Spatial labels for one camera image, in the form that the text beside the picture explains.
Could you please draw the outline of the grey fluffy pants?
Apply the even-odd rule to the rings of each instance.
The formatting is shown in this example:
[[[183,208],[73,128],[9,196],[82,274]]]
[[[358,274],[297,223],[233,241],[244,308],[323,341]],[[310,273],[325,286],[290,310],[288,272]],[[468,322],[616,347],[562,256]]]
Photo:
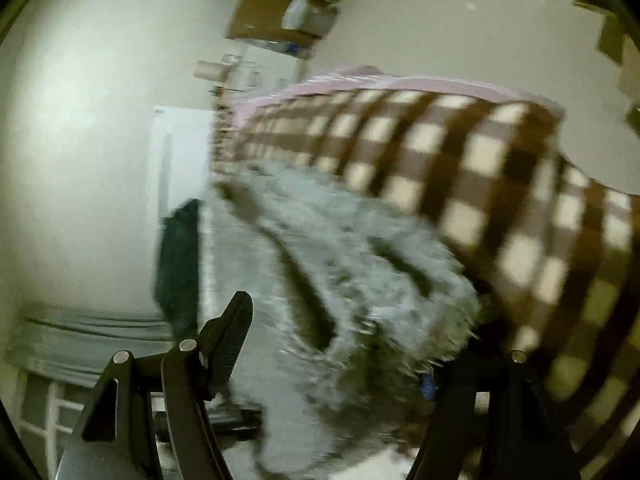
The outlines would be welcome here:
[[[230,389],[264,422],[232,468],[324,479],[405,437],[422,376],[457,357],[482,312],[435,229],[284,162],[216,177],[205,219],[207,312],[239,290],[254,304]]]

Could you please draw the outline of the grey curtain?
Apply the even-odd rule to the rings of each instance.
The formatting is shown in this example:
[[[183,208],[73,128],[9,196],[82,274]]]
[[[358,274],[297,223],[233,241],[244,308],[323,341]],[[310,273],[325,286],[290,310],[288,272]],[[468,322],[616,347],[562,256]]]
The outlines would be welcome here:
[[[58,382],[91,388],[114,353],[128,350],[140,358],[162,353],[171,343],[170,325],[159,314],[33,307],[12,328],[6,360]]]

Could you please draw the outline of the floral white brown blanket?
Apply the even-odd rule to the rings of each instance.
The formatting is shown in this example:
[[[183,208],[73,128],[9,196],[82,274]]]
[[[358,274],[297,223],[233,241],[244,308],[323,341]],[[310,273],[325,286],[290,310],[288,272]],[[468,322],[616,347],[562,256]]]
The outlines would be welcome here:
[[[427,221],[480,300],[466,346],[421,378],[422,418],[325,479],[410,479],[435,408],[435,373],[477,344],[527,353],[562,417],[578,479],[638,477],[639,199],[565,157],[557,105],[370,70],[253,99],[217,84],[213,102],[208,193],[249,162],[318,170]]]

